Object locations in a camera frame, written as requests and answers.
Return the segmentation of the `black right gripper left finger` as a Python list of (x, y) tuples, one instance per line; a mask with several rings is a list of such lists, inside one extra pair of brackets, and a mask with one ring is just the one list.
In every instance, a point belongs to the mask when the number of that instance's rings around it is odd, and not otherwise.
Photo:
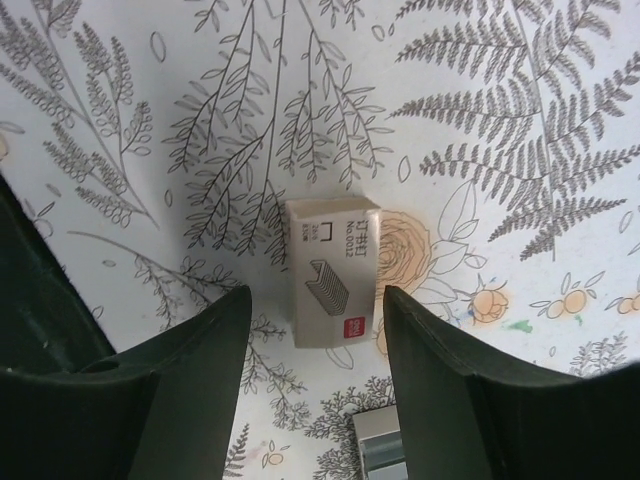
[(252, 295), (74, 373), (1, 373), (5, 479), (218, 479), (248, 344)]

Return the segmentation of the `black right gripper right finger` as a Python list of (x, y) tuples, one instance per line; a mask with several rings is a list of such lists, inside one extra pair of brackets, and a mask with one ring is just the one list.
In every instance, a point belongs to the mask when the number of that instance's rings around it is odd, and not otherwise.
[(441, 320), (402, 289), (383, 300), (412, 479), (635, 479), (639, 367), (580, 378)]

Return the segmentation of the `small staple box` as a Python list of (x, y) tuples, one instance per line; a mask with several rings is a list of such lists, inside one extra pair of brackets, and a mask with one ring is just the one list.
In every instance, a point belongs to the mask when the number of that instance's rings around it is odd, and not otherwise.
[(286, 202), (292, 328), (300, 349), (371, 338), (381, 208), (366, 197)]

